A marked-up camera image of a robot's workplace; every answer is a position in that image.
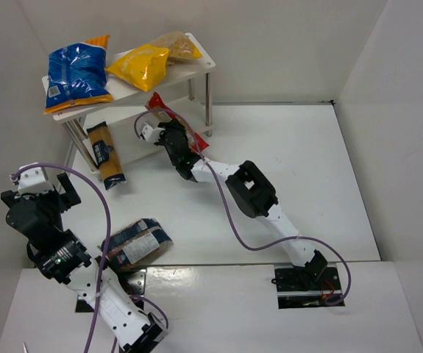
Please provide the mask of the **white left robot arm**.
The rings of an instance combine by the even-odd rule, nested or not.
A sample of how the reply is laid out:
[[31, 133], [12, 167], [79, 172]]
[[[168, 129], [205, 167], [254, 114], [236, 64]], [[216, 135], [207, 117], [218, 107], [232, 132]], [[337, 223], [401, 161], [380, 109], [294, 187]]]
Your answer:
[[27, 165], [11, 175], [17, 190], [1, 193], [7, 205], [7, 224], [27, 239], [26, 252], [47, 279], [55, 279], [76, 293], [102, 318], [122, 352], [152, 352], [168, 332], [154, 313], [140, 309], [127, 295], [117, 275], [102, 257], [89, 255], [84, 243], [64, 229], [61, 215], [81, 199], [65, 168], [57, 179], [64, 191], [50, 183], [45, 168]]

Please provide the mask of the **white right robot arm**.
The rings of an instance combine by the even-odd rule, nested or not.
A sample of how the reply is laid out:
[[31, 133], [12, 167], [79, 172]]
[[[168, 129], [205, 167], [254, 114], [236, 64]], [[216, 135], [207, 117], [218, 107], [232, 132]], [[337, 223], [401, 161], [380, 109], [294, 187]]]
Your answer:
[[177, 173], [192, 182], [217, 182], [226, 187], [238, 209], [247, 217], [259, 221], [284, 248], [296, 267], [296, 280], [309, 289], [327, 267], [324, 255], [305, 240], [284, 214], [276, 189], [252, 162], [230, 165], [203, 158], [188, 145], [185, 127], [176, 120], [160, 123], [154, 145], [167, 151]]

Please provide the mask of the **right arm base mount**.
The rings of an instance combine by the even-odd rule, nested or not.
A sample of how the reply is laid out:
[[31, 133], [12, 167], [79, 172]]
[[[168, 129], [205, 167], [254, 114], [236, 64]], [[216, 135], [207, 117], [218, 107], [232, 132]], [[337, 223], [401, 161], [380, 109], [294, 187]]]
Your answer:
[[342, 296], [338, 270], [331, 265], [315, 284], [304, 286], [297, 278], [298, 271], [290, 266], [276, 266], [271, 283], [276, 287], [280, 310], [327, 307], [326, 299], [337, 301]]

